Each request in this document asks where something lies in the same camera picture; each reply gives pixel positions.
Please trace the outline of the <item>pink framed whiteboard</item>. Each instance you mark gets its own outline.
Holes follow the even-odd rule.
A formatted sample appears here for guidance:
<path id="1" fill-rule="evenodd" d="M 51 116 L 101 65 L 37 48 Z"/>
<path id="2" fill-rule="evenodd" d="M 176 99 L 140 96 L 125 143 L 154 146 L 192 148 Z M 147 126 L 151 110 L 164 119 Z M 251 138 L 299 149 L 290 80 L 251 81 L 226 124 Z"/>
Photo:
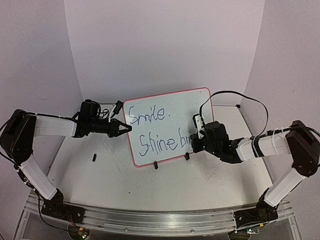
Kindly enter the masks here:
<path id="1" fill-rule="evenodd" d="M 202 113 L 214 120 L 211 92 L 207 87 L 157 94 L 126 100 L 124 121 L 133 164 L 146 167 L 193 152 L 191 135 L 197 132 L 193 116 Z"/>

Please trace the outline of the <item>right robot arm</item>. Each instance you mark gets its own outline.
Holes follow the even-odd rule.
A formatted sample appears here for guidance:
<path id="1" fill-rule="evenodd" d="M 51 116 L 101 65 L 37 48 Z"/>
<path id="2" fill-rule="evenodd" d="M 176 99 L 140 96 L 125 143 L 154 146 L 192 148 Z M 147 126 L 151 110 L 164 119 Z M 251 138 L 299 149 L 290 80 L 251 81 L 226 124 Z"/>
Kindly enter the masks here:
<path id="1" fill-rule="evenodd" d="M 320 135 L 300 120 L 287 128 L 231 140 L 225 126 L 218 122 L 204 123 L 199 115 L 193 117 L 197 132 L 192 134 L 194 153 L 205 151 L 221 162 L 240 164 L 245 161 L 275 155 L 291 155 L 292 165 L 263 195 L 261 202 L 276 207 L 305 178 L 314 175 L 320 166 Z"/>

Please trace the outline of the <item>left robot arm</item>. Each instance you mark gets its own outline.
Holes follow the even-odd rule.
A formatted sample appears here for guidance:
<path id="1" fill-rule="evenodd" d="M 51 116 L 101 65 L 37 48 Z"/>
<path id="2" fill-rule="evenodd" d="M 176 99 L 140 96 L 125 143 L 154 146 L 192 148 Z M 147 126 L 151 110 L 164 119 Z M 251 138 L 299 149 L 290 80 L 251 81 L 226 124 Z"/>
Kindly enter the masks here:
<path id="1" fill-rule="evenodd" d="M 64 218 L 68 208 L 56 199 L 61 193 L 34 156 L 36 139 L 77 139 L 91 133 L 119 137 L 132 130 L 130 125 L 115 117 L 123 105 L 122 101 L 117 101 L 111 110 L 103 110 L 97 101 L 86 99 L 72 117 L 16 109 L 0 128 L 0 155 L 13 164 L 25 185 L 49 200 L 49 212 L 58 219 Z"/>

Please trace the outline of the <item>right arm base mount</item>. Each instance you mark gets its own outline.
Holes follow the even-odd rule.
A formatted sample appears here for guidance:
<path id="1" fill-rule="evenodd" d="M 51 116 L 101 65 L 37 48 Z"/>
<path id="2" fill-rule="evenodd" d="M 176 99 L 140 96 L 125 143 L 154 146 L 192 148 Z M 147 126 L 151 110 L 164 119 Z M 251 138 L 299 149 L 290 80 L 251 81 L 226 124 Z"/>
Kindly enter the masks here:
<path id="1" fill-rule="evenodd" d="M 265 194 L 263 194 L 254 208 L 238 210 L 233 213 L 236 229 L 240 230 L 251 225 L 260 225 L 276 220 L 278 218 L 278 207 L 279 204 L 275 206 L 269 205 L 265 201 Z"/>

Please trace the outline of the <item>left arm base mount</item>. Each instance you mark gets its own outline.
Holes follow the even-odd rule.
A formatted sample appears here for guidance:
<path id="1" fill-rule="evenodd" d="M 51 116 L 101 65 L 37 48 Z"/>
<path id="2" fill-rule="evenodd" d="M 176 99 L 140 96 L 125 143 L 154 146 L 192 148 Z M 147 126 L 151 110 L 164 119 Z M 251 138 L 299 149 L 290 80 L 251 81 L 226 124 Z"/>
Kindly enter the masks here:
<path id="1" fill-rule="evenodd" d="M 41 214 L 55 219 L 69 221 L 73 224 L 81 224 L 83 222 L 86 210 L 80 206 L 64 203 L 64 195 L 58 188 L 50 200 L 45 198 L 43 200 L 44 203 L 40 210 Z"/>

